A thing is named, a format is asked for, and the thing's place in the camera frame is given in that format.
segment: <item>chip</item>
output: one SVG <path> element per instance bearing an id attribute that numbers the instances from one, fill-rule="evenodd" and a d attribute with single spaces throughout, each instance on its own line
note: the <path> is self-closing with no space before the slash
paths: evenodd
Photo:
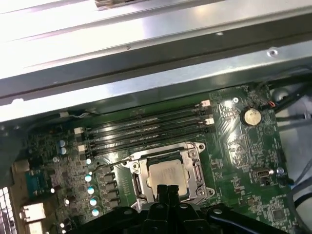
<path id="1" fill-rule="evenodd" d="M 147 183 L 152 188 L 153 194 L 157 196 L 157 185 L 178 185 L 179 196 L 187 194 L 187 171 L 179 159 L 160 162 L 149 167 Z"/>
<path id="2" fill-rule="evenodd" d="M 282 209 L 273 211 L 273 218 L 275 221 L 285 219 L 285 214 Z"/>

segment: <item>cable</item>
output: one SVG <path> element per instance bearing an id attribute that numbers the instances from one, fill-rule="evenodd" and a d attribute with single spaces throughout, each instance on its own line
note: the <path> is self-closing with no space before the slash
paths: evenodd
<path id="1" fill-rule="evenodd" d="M 284 121 L 290 121 L 290 120 L 301 120 L 306 119 L 305 115 L 294 115 L 294 116 L 287 116 L 287 117 L 276 117 L 277 122 L 284 122 Z"/>
<path id="2" fill-rule="evenodd" d="M 298 214 L 298 211 L 295 207 L 293 196 L 300 192 L 301 190 L 304 190 L 305 188 L 312 185 L 312 177 L 309 177 L 308 179 L 304 180 L 302 183 L 298 184 L 296 187 L 293 188 L 288 194 L 287 194 L 287 202 L 288 202 L 288 208 L 290 212 L 295 216 L 297 219 L 297 222 L 299 223 L 300 227 L 302 227 L 307 233 L 312 233 L 312 231 L 309 229 L 309 227 L 303 222 L 300 215 Z"/>
<path id="3" fill-rule="evenodd" d="M 298 176 L 298 178 L 296 179 L 296 181 L 294 182 L 295 185 L 299 184 L 300 181 L 302 180 L 302 178 L 307 174 L 307 172 L 310 170 L 310 168 L 312 167 L 312 158 L 309 160 L 308 164 L 304 167 L 304 169 L 302 170 L 300 176 Z"/>
<path id="4" fill-rule="evenodd" d="M 111 163 L 111 164 L 98 165 L 92 172 L 95 173 L 95 172 L 97 172 L 101 168 L 113 167 L 113 166 L 116 166 L 116 165 L 119 165 L 119 164 L 122 164 L 122 163 L 128 162 L 128 161 L 130 161 L 130 159 L 124 159 L 124 160 L 121 160 L 121 161 L 118 161 L 118 162 L 114 162 L 114 163 Z"/>
<path id="5" fill-rule="evenodd" d="M 298 208 L 298 206 L 310 198 L 312 198 L 312 193 L 304 194 L 294 202 L 294 206 Z"/>
<path id="6" fill-rule="evenodd" d="M 276 107 L 274 108 L 274 112 L 277 114 L 281 112 L 282 110 L 290 107 L 295 102 L 297 102 L 299 99 L 301 99 L 304 95 L 309 93 L 312 90 L 311 83 L 307 85 L 303 85 L 299 89 L 297 89 L 292 94 L 288 95 L 287 97 L 283 98 L 281 101 L 278 102 Z"/>

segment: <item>capacitor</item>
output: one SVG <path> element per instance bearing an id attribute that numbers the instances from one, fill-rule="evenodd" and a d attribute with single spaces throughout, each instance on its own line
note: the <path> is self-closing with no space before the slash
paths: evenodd
<path id="1" fill-rule="evenodd" d="M 262 114 L 256 108 L 246 108 L 240 113 L 242 123 L 248 126 L 256 126 L 262 120 Z"/>
<path id="2" fill-rule="evenodd" d="M 60 149 L 60 154 L 61 155 L 65 155 L 67 153 L 67 149 L 65 148 L 65 147 L 62 147 L 61 149 Z"/>
<path id="3" fill-rule="evenodd" d="M 90 158 L 87 158 L 86 164 L 87 164 L 87 165 L 90 165 L 91 163 L 92 163 L 92 160 L 91 160 Z"/>
<path id="4" fill-rule="evenodd" d="M 59 157 L 53 157 L 53 158 L 52 158 L 52 161 L 53 161 L 54 163 L 58 163 L 58 162 L 59 162 Z"/>
<path id="5" fill-rule="evenodd" d="M 98 209 L 93 209 L 92 210 L 92 215 L 93 216 L 98 216 L 99 215 L 99 210 Z"/>
<path id="6" fill-rule="evenodd" d="M 52 194 L 56 193 L 57 191 L 61 190 L 61 186 L 60 185 L 57 185 L 57 186 L 54 186 L 53 188 L 50 189 L 50 192 Z"/>
<path id="7" fill-rule="evenodd" d="M 59 144 L 60 147 L 65 147 L 65 146 L 67 145 L 67 141 L 65 141 L 65 140 L 60 140 L 60 141 L 58 142 L 58 144 Z"/>
<path id="8" fill-rule="evenodd" d="M 97 196 L 94 196 L 90 199 L 90 205 L 91 206 L 96 206 L 98 203 L 98 197 Z"/>
<path id="9" fill-rule="evenodd" d="M 90 181 L 92 180 L 92 176 L 86 175 L 86 176 L 84 177 L 84 180 L 85 180 L 86 182 L 90 182 Z"/>
<path id="10" fill-rule="evenodd" d="M 91 186 L 87 189 L 88 194 L 92 195 L 95 192 L 95 186 Z"/>

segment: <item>green circuit board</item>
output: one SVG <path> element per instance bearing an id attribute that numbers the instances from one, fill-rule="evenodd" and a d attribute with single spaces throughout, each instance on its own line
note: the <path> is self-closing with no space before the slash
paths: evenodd
<path id="1" fill-rule="evenodd" d="M 75 228 L 96 218 L 94 210 L 103 215 L 116 206 L 131 206 L 136 201 L 128 168 L 116 165 L 89 175 L 98 165 L 123 160 L 144 149 L 202 142 L 206 145 L 200 153 L 204 179 L 215 195 L 200 206 L 224 203 L 239 213 L 291 232 L 295 219 L 286 203 L 289 188 L 279 181 L 287 176 L 287 171 L 274 111 L 261 109 L 261 122 L 256 126 L 241 119 L 246 107 L 266 106 L 270 99 L 267 87 L 255 91 L 252 84 L 243 85 L 42 128 L 29 136 L 32 168 L 32 176 L 28 173 L 26 177 L 29 196 L 32 199 L 49 196 L 52 187 L 60 187 L 53 194 L 59 201 L 56 224 L 70 217 Z M 210 101 L 209 112 L 200 109 L 192 117 L 194 108 L 204 100 Z M 199 119 L 206 115 L 213 117 L 213 125 L 199 127 Z M 157 123 L 163 124 L 164 130 L 154 137 L 150 132 L 160 131 Z M 127 131 L 134 126 L 141 130 Z M 112 133 L 102 136 L 103 127 L 111 128 L 107 130 Z M 259 177 L 262 169 L 270 169 L 270 175 Z M 75 199 L 66 205 L 67 197 Z M 92 198 L 97 201 L 96 206 L 90 205 Z"/>

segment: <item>electrolytic capacitor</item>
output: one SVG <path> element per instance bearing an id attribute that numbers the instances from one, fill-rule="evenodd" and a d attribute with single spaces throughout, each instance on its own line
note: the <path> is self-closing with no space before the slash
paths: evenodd
<path id="1" fill-rule="evenodd" d="M 90 182 L 90 181 L 92 180 L 92 176 L 86 175 L 86 176 L 84 177 L 84 180 L 85 180 L 86 182 Z"/>
<path id="2" fill-rule="evenodd" d="M 91 160 L 90 158 L 87 158 L 87 159 L 86 159 L 86 164 L 87 164 L 87 165 L 90 165 L 91 163 L 92 163 L 92 160 Z"/>
<path id="3" fill-rule="evenodd" d="M 58 142 L 58 144 L 59 144 L 60 147 L 65 147 L 67 145 L 67 141 L 66 140 L 60 140 Z"/>
<path id="4" fill-rule="evenodd" d="M 98 197 L 94 196 L 90 199 L 90 205 L 91 206 L 96 206 L 98 204 Z"/>
<path id="5" fill-rule="evenodd" d="M 67 153 L 67 149 L 65 148 L 65 147 L 62 147 L 61 149 L 60 149 L 60 154 L 61 155 L 65 155 Z"/>
<path id="6" fill-rule="evenodd" d="M 95 190 L 96 190 L 96 187 L 94 185 L 92 185 L 88 188 L 87 192 L 88 192 L 88 194 L 92 195 L 92 194 L 94 194 Z"/>
<path id="7" fill-rule="evenodd" d="M 99 211 L 100 211 L 99 207 L 94 208 L 92 210 L 92 215 L 93 216 L 99 216 Z"/>

